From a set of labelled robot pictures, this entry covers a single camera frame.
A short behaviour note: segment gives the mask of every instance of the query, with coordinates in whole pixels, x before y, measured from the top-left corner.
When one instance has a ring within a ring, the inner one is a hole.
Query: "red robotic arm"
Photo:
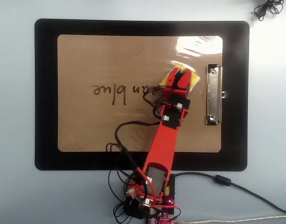
[[[187,95],[192,72],[189,69],[185,69],[184,74],[179,71],[180,68],[174,68],[168,75],[164,89],[165,104],[160,112],[161,122],[143,167],[143,172],[149,180],[146,182],[147,200],[144,202],[146,206],[162,201],[163,188],[167,186],[171,173],[179,126],[188,113],[190,101]],[[134,189],[137,198],[143,198],[145,195],[143,185],[130,186],[128,189]]]

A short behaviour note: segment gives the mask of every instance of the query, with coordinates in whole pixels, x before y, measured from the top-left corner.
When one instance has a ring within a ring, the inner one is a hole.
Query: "yellow object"
[[[185,69],[186,69],[186,67],[183,66],[183,65],[181,65],[181,64],[175,65],[175,67],[173,67],[173,69],[174,69],[174,68],[180,68],[179,72],[181,72],[181,73],[184,73],[184,71],[185,71]],[[167,78],[169,77],[170,72],[169,72],[169,73],[166,75],[166,77],[159,83],[159,85],[166,85],[166,84],[167,84]],[[191,71],[191,85],[190,85],[190,89],[189,89],[190,92],[192,91],[193,87],[197,84],[197,82],[199,82],[199,80],[200,80],[200,77],[198,77],[197,74],[195,74],[193,71]]]
[[[170,194],[170,187],[169,186],[166,186],[165,188],[164,188],[164,195],[165,196],[168,196]]]

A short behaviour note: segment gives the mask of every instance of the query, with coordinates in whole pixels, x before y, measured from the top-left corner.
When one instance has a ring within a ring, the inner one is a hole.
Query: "black cable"
[[[127,148],[122,144],[122,142],[120,141],[119,137],[118,137],[118,131],[121,127],[123,127],[124,125],[129,125],[129,124],[134,124],[134,125],[143,125],[143,126],[152,126],[152,125],[159,125],[160,122],[155,122],[152,124],[143,122],[143,121],[129,121],[129,122],[125,122],[120,124],[115,131],[115,139],[117,141],[117,143],[119,144],[119,146],[121,147],[121,151],[123,153],[125,153],[125,155],[127,156],[127,158],[129,159],[129,161],[135,166],[135,168],[138,167],[138,165],[136,164],[136,162],[133,160],[132,156],[130,155],[129,151],[127,150]]]
[[[123,201],[115,194],[115,192],[113,191],[113,189],[112,189],[112,187],[111,187],[111,184],[110,184],[111,171],[112,171],[112,170],[109,171],[109,175],[108,175],[108,177],[107,177],[107,182],[108,182],[108,184],[109,184],[109,188],[110,188],[112,194],[115,196],[115,198],[117,198],[117,199],[122,203]]]
[[[263,198],[262,196],[257,195],[256,193],[254,193],[254,192],[252,192],[252,191],[250,191],[250,190],[248,190],[248,189],[246,189],[246,188],[244,188],[244,187],[242,187],[242,186],[240,186],[240,185],[238,185],[238,184],[231,183],[231,185],[232,185],[232,186],[235,186],[235,187],[237,187],[237,188],[239,188],[239,189],[241,189],[241,190],[243,190],[243,191],[245,191],[245,192],[247,192],[247,193],[249,193],[249,194],[251,194],[251,195],[253,195],[253,196],[255,196],[256,198],[258,198],[258,199],[264,201],[265,203],[269,204],[269,205],[272,206],[273,208],[275,208],[275,209],[277,209],[277,210],[279,210],[279,211],[281,211],[281,212],[283,212],[283,213],[286,213],[286,210],[281,209],[280,207],[276,206],[274,203],[268,201],[267,199]]]
[[[212,176],[212,175],[199,173],[199,172],[182,172],[182,173],[178,173],[178,174],[175,174],[173,176],[170,176],[170,180],[172,178],[175,178],[177,176],[182,176],[182,175],[199,175],[199,176],[206,176],[206,177],[214,178],[214,176]]]
[[[170,177],[171,178],[175,178],[177,176],[181,176],[181,175],[200,175],[200,176],[205,176],[205,177],[209,177],[209,178],[212,178],[216,183],[220,183],[222,185],[225,185],[225,186],[234,186],[234,187],[237,187],[253,196],[255,196],[256,198],[260,199],[261,201],[267,203],[268,205],[272,206],[273,208],[275,208],[276,210],[278,211],[281,211],[283,213],[286,213],[286,210],[284,209],[281,209],[280,207],[276,206],[274,203],[268,201],[267,199],[263,198],[262,196],[260,195],[257,195],[256,193],[238,185],[238,184],[235,184],[235,183],[232,183],[231,182],[231,179],[227,178],[227,177],[223,177],[223,176],[220,176],[220,175],[216,175],[216,176],[212,176],[212,175],[209,175],[209,174],[204,174],[204,173],[199,173],[199,172],[183,172],[183,173],[178,173],[178,174],[175,174],[173,176]]]
[[[119,209],[122,205],[124,205],[124,203],[125,203],[125,202],[121,202],[121,203],[117,204],[117,205],[114,207],[114,209],[113,209],[114,217],[115,217],[115,219],[116,219],[116,222],[119,223],[119,224],[123,224],[123,223],[129,218],[129,216],[127,216],[122,222],[117,219],[118,217],[120,217],[120,216],[124,213],[124,212],[122,212],[120,215],[116,216],[116,212],[118,211],[118,209]]]
[[[284,0],[267,0],[266,3],[254,8],[254,13],[258,17],[259,21],[263,21],[267,10],[272,14],[279,14],[283,10],[283,4]],[[278,5],[282,6],[280,10],[276,8]]]
[[[117,171],[117,175],[118,175],[118,177],[119,177],[119,179],[124,183],[124,184],[127,184],[126,183],[126,181],[124,181],[123,179],[122,179],[122,177],[120,176],[120,173],[119,173],[119,171],[121,172],[121,173],[123,173],[126,177],[128,177],[128,178],[130,178],[130,175],[128,174],[128,173],[126,173],[126,172],[124,172],[124,171],[122,171],[122,170],[120,170],[120,169],[118,169],[118,161],[120,160],[120,157],[122,156],[123,154],[121,153],[121,154],[119,154],[118,156],[117,156],[117,158],[116,158],[116,171]]]
[[[178,214],[177,216],[174,216],[173,218],[170,218],[170,219],[168,220],[168,223],[174,221],[176,218],[179,217],[179,215],[181,215],[181,209],[178,208],[178,210],[179,210],[179,214]]]

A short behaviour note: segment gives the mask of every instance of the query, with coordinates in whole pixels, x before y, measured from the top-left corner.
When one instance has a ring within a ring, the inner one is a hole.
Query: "cable ferrite bead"
[[[230,186],[232,184],[231,179],[220,175],[216,175],[214,181],[225,186]]]

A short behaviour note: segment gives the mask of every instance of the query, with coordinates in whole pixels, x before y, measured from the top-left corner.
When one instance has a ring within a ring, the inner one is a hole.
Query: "light blue table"
[[[43,172],[34,166],[34,23],[39,18],[247,21],[248,167],[219,173],[286,209],[286,4],[280,15],[258,22],[251,11],[260,2],[0,0],[0,224],[115,223],[117,201],[107,171]],[[118,182],[113,176],[112,183]],[[238,189],[198,176],[177,178],[176,203],[185,221],[281,214]],[[286,219],[256,223],[286,224]]]

